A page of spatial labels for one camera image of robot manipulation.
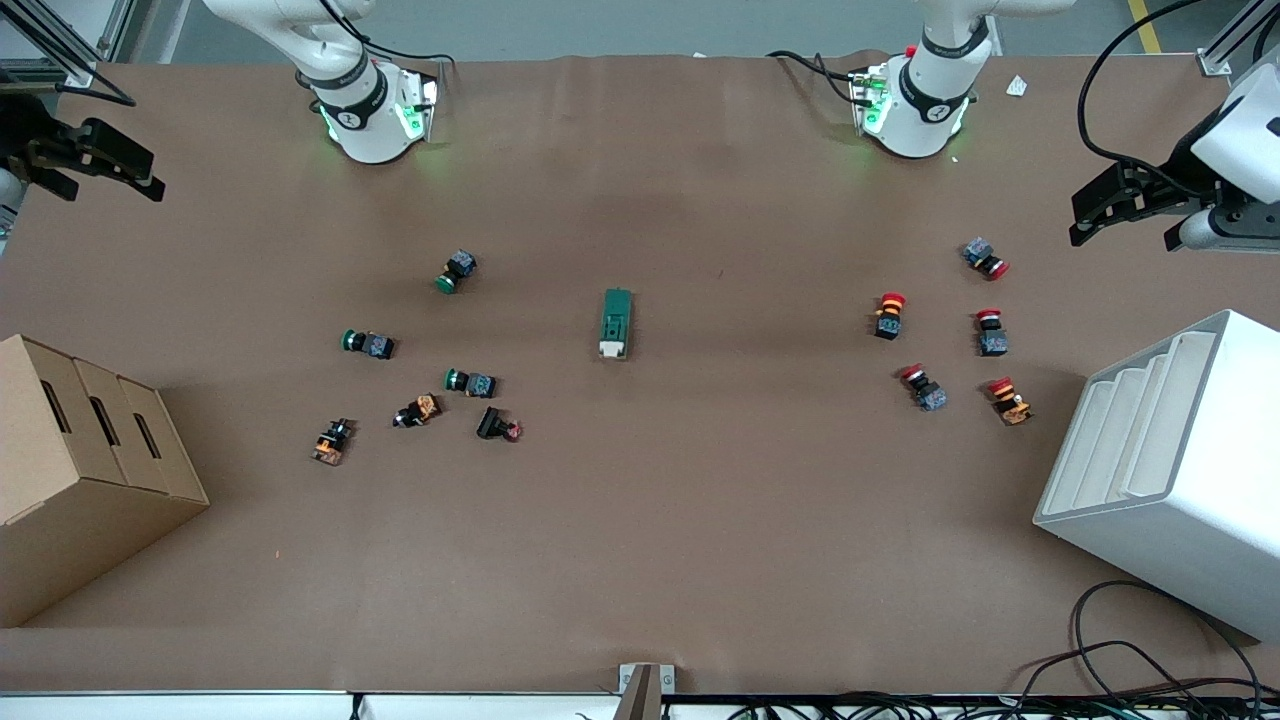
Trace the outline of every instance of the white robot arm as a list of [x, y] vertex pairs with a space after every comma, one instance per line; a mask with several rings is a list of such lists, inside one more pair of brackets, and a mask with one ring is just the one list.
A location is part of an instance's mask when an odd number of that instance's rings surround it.
[[1060, 13], [1075, 0], [916, 0], [924, 32], [910, 58], [874, 65], [854, 85], [855, 120], [865, 135], [905, 158], [927, 158], [960, 131], [969, 92], [991, 56], [987, 15]]
[[298, 67], [320, 99], [329, 136], [360, 163], [394, 160], [430, 132], [434, 78], [374, 60], [339, 26], [360, 19], [375, 0], [205, 0], [224, 20], [270, 42]]
[[1165, 232], [1166, 250], [1280, 252], [1276, 63], [1260, 63], [1236, 82], [1157, 169], [1117, 160], [1076, 191], [1071, 245], [1119, 223], [1189, 214]]

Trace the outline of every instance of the cable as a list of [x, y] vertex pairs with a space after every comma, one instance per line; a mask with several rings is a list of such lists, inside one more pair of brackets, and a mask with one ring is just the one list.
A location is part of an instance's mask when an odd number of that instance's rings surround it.
[[776, 705], [776, 703], [769, 703], [769, 702], [764, 702], [764, 701], [753, 702], [750, 705], [746, 705], [741, 710], [739, 710], [737, 712], [730, 715], [726, 720], [737, 720], [739, 717], [745, 717], [749, 712], [751, 714], [750, 717], [754, 720], [756, 710], [763, 710], [764, 711], [764, 716], [765, 716], [767, 720], [782, 720], [782, 716], [778, 715], [778, 711], [774, 710], [774, 707], [781, 707], [783, 710], [787, 710], [787, 711], [795, 714], [796, 716], [801, 717], [803, 720], [809, 720], [808, 715], [805, 715], [804, 712], [800, 712], [799, 710], [796, 710], [791, 705]]
[[31, 19], [35, 20], [37, 26], [40, 26], [40, 29], [44, 31], [42, 33], [37, 32], [35, 26], [27, 22], [27, 18], [18, 15], [17, 12], [12, 10], [5, 5], [0, 5], [0, 14], [3, 14], [5, 19], [13, 23], [14, 27], [17, 27], [32, 42], [35, 42], [40, 47], [41, 53], [44, 53], [45, 55], [60, 56], [64, 60], [69, 60], [77, 68], [88, 73], [91, 78], [106, 86], [108, 90], [110, 90], [115, 95], [114, 96], [108, 95], [105, 92], [99, 92], [96, 90], [90, 90], [87, 87], [72, 87], [64, 82], [54, 83], [55, 92], [65, 92], [68, 95], [83, 95], [84, 97], [106, 100], [108, 102], [115, 102], [116, 105], [124, 105], [125, 108], [136, 108], [138, 105], [137, 100], [134, 100], [127, 92], [120, 90], [119, 86], [116, 86], [114, 82], [102, 77], [101, 73], [93, 69], [92, 65], [90, 65], [79, 55], [77, 55], [74, 50], [68, 47], [67, 44], [60, 37], [54, 35], [54, 31], [50, 29], [49, 26], [46, 26], [45, 22], [38, 17], [32, 15]]
[[[819, 68], [818, 65], [815, 65], [814, 63], [812, 63], [809, 59], [806, 59], [806, 58], [804, 58], [801, 55], [797, 55], [797, 54], [795, 54], [795, 53], [792, 53], [790, 50], [774, 50], [773, 53], [769, 53], [768, 55], [765, 55], [765, 58], [778, 58], [778, 59], [795, 60], [796, 63], [800, 63], [801, 65], [804, 65], [805, 68], [808, 68], [809, 72], [823, 74], [823, 69], [822, 68]], [[844, 79], [844, 81], [849, 79], [849, 73], [832, 73], [832, 72], [828, 70], [826, 74], [827, 74], [827, 77], [831, 77], [832, 79]]]
[[[1158, 687], [1158, 688], [1152, 688], [1149, 691], [1129, 691], [1129, 692], [1121, 692], [1121, 693], [1117, 693], [1117, 694], [1120, 694], [1120, 697], [1130, 697], [1130, 698], [1139, 698], [1140, 700], [1140, 698], [1148, 698], [1148, 697], [1157, 697], [1160, 693], [1167, 692], [1167, 691], [1171, 691], [1171, 689], [1172, 691], [1184, 691], [1184, 689], [1192, 691], [1192, 689], [1196, 689], [1196, 688], [1203, 688], [1206, 685], [1244, 685], [1244, 687], [1252, 688], [1253, 683], [1251, 683], [1248, 680], [1242, 680], [1239, 678], [1190, 678], [1190, 679], [1180, 680], [1178, 683], [1178, 685], [1175, 685], [1175, 687]], [[1268, 693], [1271, 693], [1274, 696], [1271, 698], [1272, 701], [1280, 703], [1280, 688], [1272, 688], [1271, 685], [1261, 685], [1261, 687], [1262, 687], [1263, 691], [1266, 691], [1266, 692], [1268, 692]]]
[[1140, 160], [1138, 158], [1134, 158], [1133, 155], [1124, 155], [1121, 152], [1114, 152], [1111, 150], [1106, 150], [1101, 147], [1098, 143], [1093, 142], [1093, 138], [1089, 137], [1089, 128], [1085, 120], [1085, 111], [1084, 111], [1085, 102], [1089, 99], [1089, 88], [1093, 87], [1093, 79], [1098, 77], [1098, 70], [1102, 69], [1102, 64], [1107, 61], [1107, 58], [1110, 58], [1111, 54], [1115, 53], [1115, 49], [1119, 47], [1120, 44], [1124, 42], [1126, 37], [1138, 32], [1143, 26], [1147, 26], [1148, 23], [1151, 23], [1157, 18], [1162, 18], [1169, 13], [1172, 13], [1175, 10], [1181, 10], [1183, 8], [1187, 8], [1188, 5], [1194, 5], [1196, 3], [1199, 1], [1201, 0], [1176, 0], [1175, 3], [1165, 5], [1164, 8], [1156, 10], [1155, 13], [1148, 14], [1147, 17], [1137, 20], [1135, 23], [1121, 31], [1120, 35], [1117, 35], [1115, 40], [1112, 40], [1106, 46], [1106, 49], [1103, 49], [1102, 53], [1098, 54], [1098, 59], [1094, 60], [1093, 67], [1089, 68], [1089, 74], [1084, 77], [1084, 85], [1080, 86], [1080, 99], [1075, 106], [1075, 124], [1080, 131], [1080, 140], [1084, 142], [1084, 146], [1088, 147], [1089, 151], [1093, 152], [1094, 155], [1100, 155], [1102, 158], [1106, 158], [1108, 160], [1115, 160], [1117, 163], [1129, 163], [1167, 182], [1174, 190], [1181, 192], [1188, 197], [1208, 200], [1210, 197], [1212, 197], [1212, 192], [1194, 192], [1183, 183], [1175, 181], [1172, 177], [1170, 177], [1160, 168], [1152, 165], [1146, 160]]
[[[1249, 711], [1249, 717], [1252, 720], [1258, 720], [1262, 716], [1262, 683], [1258, 680], [1258, 674], [1253, 669], [1253, 664], [1249, 662], [1248, 657], [1245, 657], [1244, 651], [1240, 650], [1240, 646], [1235, 641], [1233, 641], [1230, 637], [1228, 637], [1228, 634], [1224, 633], [1217, 625], [1215, 625], [1212, 623], [1212, 620], [1210, 619], [1208, 615], [1201, 612], [1198, 609], [1192, 607], [1187, 602], [1184, 602], [1184, 601], [1181, 601], [1181, 600], [1179, 600], [1179, 598], [1169, 594], [1167, 592], [1165, 592], [1165, 591], [1162, 591], [1162, 589], [1160, 589], [1160, 588], [1157, 588], [1155, 585], [1151, 585], [1148, 583], [1142, 583], [1142, 582], [1137, 582], [1137, 580], [1107, 580], [1107, 582], [1103, 582], [1103, 583], [1098, 583], [1098, 584], [1093, 585], [1092, 588], [1084, 591], [1084, 594], [1082, 594], [1080, 598], [1078, 601], [1075, 601], [1075, 607], [1071, 609], [1071, 633], [1073, 633], [1073, 639], [1075, 642], [1075, 646], [1078, 648], [1082, 648], [1083, 643], [1084, 643], [1084, 641], [1083, 641], [1084, 633], [1082, 630], [1083, 615], [1084, 615], [1084, 606], [1088, 605], [1091, 597], [1093, 597], [1094, 594], [1097, 594], [1100, 591], [1103, 591], [1103, 589], [1111, 588], [1111, 587], [1138, 588], [1140, 591], [1149, 592], [1152, 594], [1164, 597], [1164, 598], [1166, 598], [1169, 601], [1172, 601], [1174, 603], [1179, 605], [1180, 607], [1183, 607], [1184, 610], [1187, 610], [1192, 615], [1194, 615], [1201, 623], [1204, 623], [1204, 625], [1207, 625], [1211, 630], [1213, 630], [1213, 633], [1216, 633], [1217, 637], [1222, 638], [1222, 642], [1225, 642], [1226, 646], [1231, 648], [1231, 652], [1234, 652], [1235, 656], [1240, 660], [1240, 664], [1244, 665], [1244, 670], [1249, 675], [1249, 687], [1253, 688], [1253, 705], [1252, 705], [1251, 711]], [[1149, 656], [1147, 656], [1147, 653], [1144, 653], [1140, 650], [1138, 650], [1137, 646], [1134, 646], [1133, 643], [1124, 643], [1124, 644], [1132, 647], [1135, 652], [1139, 652], [1143, 656], [1143, 659], [1147, 660], [1153, 667], [1156, 667], [1160, 671], [1160, 674], [1166, 680], [1169, 680], [1170, 683], [1176, 683], [1176, 680], [1171, 675], [1169, 675], [1169, 673], [1164, 667], [1160, 667], [1158, 664], [1155, 660], [1151, 660]], [[1102, 687], [1102, 689], [1106, 691], [1108, 696], [1114, 697], [1115, 693], [1111, 692], [1110, 688], [1107, 688], [1106, 683], [1102, 682], [1102, 678], [1098, 676], [1098, 673], [1093, 667], [1093, 664], [1089, 662], [1088, 651], [1082, 651], [1080, 660], [1084, 662], [1085, 669], [1089, 671], [1089, 675], [1094, 679], [1094, 682], [1097, 682], [1098, 685]]]
[[820, 53], [814, 53], [812, 63], [809, 60], [801, 58], [800, 55], [796, 55], [795, 53], [792, 53], [790, 50], [774, 50], [773, 53], [769, 53], [765, 56], [767, 58], [778, 58], [778, 59], [795, 60], [795, 61], [800, 63], [801, 65], [804, 65], [805, 69], [808, 69], [810, 72], [814, 72], [814, 73], [818, 73], [822, 77], [827, 78], [827, 85], [829, 85], [831, 90], [836, 95], [838, 95], [840, 99], [844, 100], [845, 102], [849, 102], [851, 105], [858, 105], [859, 108], [870, 108], [872, 106], [872, 104], [870, 104], [869, 100], [863, 100], [861, 97], [852, 97], [849, 94], [846, 94], [845, 91], [840, 90], [840, 86], [836, 85], [837, 79], [849, 82], [850, 76], [852, 76], [854, 73], [865, 70], [867, 69], [865, 67], [864, 68], [854, 68], [854, 69], [849, 70], [847, 73], [832, 72], [832, 70], [827, 69], [827, 63], [823, 61]]
[[1276, 28], [1276, 23], [1280, 22], [1280, 5], [1272, 10], [1271, 17], [1266, 23], [1258, 28], [1258, 38], [1253, 42], [1253, 61], [1257, 63], [1262, 59], [1262, 55], [1267, 51], [1267, 40], [1271, 38], [1271, 31]]
[[1085, 653], [1089, 653], [1089, 652], [1093, 652], [1093, 651], [1097, 651], [1097, 650], [1102, 650], [1105, 647], [1114, 647], [1114, 646], [1137, 647], [1133, 643], [1126, 642], [1126, 641], [1103, 641], [1103, 642], [1100, 642], [1100, 643], [1093, 643], [1091, 646], [1084, 646], [1084, 647], [1080, 647], [1080, 648], [1076, 648], [1076, 650], [1073, 650], [1073, 651], [1068, 651], [1068, 652], [1064, 652], [1061, 655], [1056, 655], [1056, 656], [1046, 660], [1044, 662], [1041, 662], [1039, 666], [1036, 667], [1036, 670], [1032, 673], [1032, 676], [1028, 678], [1027, 685], [1023, 688], [1021, 694], [1018, 696], [1016, 705], [1014, 705], [1010, 708], [1004, 710], [1002, 712], [1006, 714], [1005, 715], [1006, 717], [1011, 716], [1011, 715], [1014, 715], [1016, 712], [1020, 712], [1021, 708], [1023, 708], [1023, 706], [1027, 703], [1027, 698], [1032, 694], [1032, 688], [1036, 687], [1036, 682], [1039, 680], [1039, 676], [1043, 675], [1044, 671], [1048, 670], [1050, 667], [1052, 667], [1052, 666], [1055, 666], [1055, 665], [1057, 665], [1060, 662], [1066, 662], [1068, 660], [1071, 660], [1074, 657], [1083, 657]]
[[338, 23], [338, 27], [347, 31], [347, 35], [358, 40], [360, 44], [366, 49], [385, 53], [388, 55], [394, 55], [397, 58], [406, 58], [408, 60], [448, 60], [451, 65], [458, 64], [457, 60], [453, 59], [453, 55], [445, 53], [435, 53], [431, 55], [412, 55], [410, 53], [401, 53], [399, 50], [392, 50], [390, 47], [378, 45], [367, 35], [360, 32], [360, 28], [357, 28], [355, 23], [351, 22], [351, 19], [348, 19], [346, 15], [339, 14], [338, 10], [335, 10], [334, 6], [330, 4], [330, 0], [320, 0], [320, 4], [324, 5], [325, 12], [329, 13], [329, 17], [333, 18], [333, 22]]

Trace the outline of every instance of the metal frame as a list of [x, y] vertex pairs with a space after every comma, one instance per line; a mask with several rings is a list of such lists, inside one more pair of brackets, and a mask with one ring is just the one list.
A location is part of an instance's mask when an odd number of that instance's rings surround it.
[[[626, 662], [618, 665], [618, 694], [627, 692], [627, 683], [631, 682], [631, 674], [635, 673], [637, 662]], [[676, 666], [675, 665], [659, 665], [658, 674], [662, 679], [662, 693], [672, 694], [676, 692]]]
[[120, 44], [124, 40], [125, 26], [134, 15], [137, 0], [116, 0], [111, 6], [111, 14], [106, 19], [106, 27], [97, 38], [97, 51], [104, 60], [119, 60]]
[[622, 693], [613, 720], [658, 720], [662, 716], [662, 674], [660, 665], [652, 662], [632, 665], [627, 676], [627, 691]]
[[[620, 705], [616, 696], [604, 693], [370, 693], [364, 696], [361, 720], [608, 720]], [[760, 720], [763, 710], [744, 712], [745, 703], [774, 701], [799, 710], [783, 717], [813, 719], [819, 714], [803, 696], [675, 696], [666, 697], [663, 720]], [[940, 720], [977, 708], [1009, 710], [1007, 697], [937, 696], [929, 707]], [[922, 696], [923, 702], [928, 697]], [[1224, 707], [1236, 707], [1235, 698], [1204, 698]], [[845, 716], [860, 715], [867, 707], [837, 705]], [[64, 693], [0, 693], [0, 716], [6, 720], [314, 720], [315, 717], [346, 719], [351, 716], [352, 696], [332, 691], [164, 691], [164, 692], [64, 692]], [[1185, 720], [1183, 711], [1144, 710], [1151, 720]], [[1024, 711], [1025, 720], [1053, 720], [1046, 711]], [[896, 720], [892, 711], [873, 714], [872, 720]]]
[[1231, 74], [1231, 64], [1226, 59], [1235, 53], [1262, 23], [1267, 22], [1271, 13], [1280, 6], [1280, 0], [1251, 0], [1235, 14], [1226, 27], [1210, 40], [1207, 47], [1196, 50], [1196, 60], [1199, 61], [1201, 72], [1206, 77]]
[[0, 0], [0, 10], [4, 12], [6, 19], [12, 13], [61, 42], [60, 46], [45, 47], [35, 37], [23, 32], [18, 26], [14, 26], [14, 29], [27, 37], [50, 61], [67, 73], [67, 85], [88, 87], [93, 82], [93, 76], [87, 73], [84, 67], [93, 67], [93, 63], [102, 59], [101, 55], [97, 54], [97, 50], [87, 40], [77, 35], [58, 13], [51, 10], [44, 0]]

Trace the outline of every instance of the table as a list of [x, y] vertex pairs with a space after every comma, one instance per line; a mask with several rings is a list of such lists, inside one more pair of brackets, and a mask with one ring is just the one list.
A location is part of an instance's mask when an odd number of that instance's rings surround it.
[[[33, 193], [0, 331], [160, 387], [211, 507], [0, 632], [0, 687], [594, 691], [655, 660], [682, 691], [1020, 688], [1120, 575], [1030, 524], [1084, 377], [1222, 307], [1280, 324], [1280, 259], [1166, 254], [1161, 220], [1069, 247], [1105, 167], [1075, 135], [1088, 64], [993, 60], [923, 161], [773, 60], [467, 64], [438, 145], [385, 167], [326, 142], [287, 67], [108, 68], [140, 106], [64, 115], [152, 149], [169, 193]], [[1117, 58], [1096, 137], [1158, 160], [1224, 91], [1190, 56]], [[979, 234], [996, 283], [959, 258]], [[447, 297], [458, 247], [480, 269]], [[635, 291], [622, 364], [595, 356], [609, 287]], [[867, 331], [886, 291], [892, 343]], [[974, 347], [991, 305], [1004, 359]], [[398, 356], [339, 351], [347, 328]], [[946, 410], [896, 379], [918, 361]], [[517, 445], [474, 437], [485, 402], [444, 393], [448, 368], [499, 378]], [[980, 392], [1006, 374], [1024, 427]], [[392, 429], [426, 391], [444, 415]], [[358, 430], [334, 469], [308, 451], [338, 416]], [[1176, 609], [1100, 600], [1089, 639], [1240, 674]], [[1275, 682], [1280, 648], [1249, 655]]]

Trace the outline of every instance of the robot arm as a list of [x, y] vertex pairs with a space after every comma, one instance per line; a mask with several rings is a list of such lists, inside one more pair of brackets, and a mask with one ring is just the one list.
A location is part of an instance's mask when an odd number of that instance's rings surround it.
[[924, 9], [924, 35], [946, 47], [960, 47], [987, 15], [1034, 18], [1061, 13], [1075, 0], [918, 0]]
[[1165, 232], [1170, 251], [1280, 252], [1280, 72], [1253, 68], [1222, 106], [1174, 146], [1165, 177], [1117, 161], [1071, 196], [1071, 245], [1158, 214], [1189, 214]]
[[271, 44], [320, 99], [329, 137], [353, 160], [385, 163], [430, 132], [434, 78], [374, 60], [338, 17], [360, 19], [374, 0], [205, 0], [224, 20]]
[[855, 83], [855, 120], [890, 151], [927, 158], [960, 131], [973, 81], [991, 56], [987, 15], [1062, 12], [1075, 0], [918, 0], [924, 32], [910, 58], [897, 55]]
[[101, 176], [159, 202], [165, 184], [151, 174], [155, 155], [110, 124], [88, 118], [70, 127], [49, 114], [44, 102], [0, 70], [0, 202], [17, 202], [22, 183], [76, 200], [79, 183], [63, 173]]

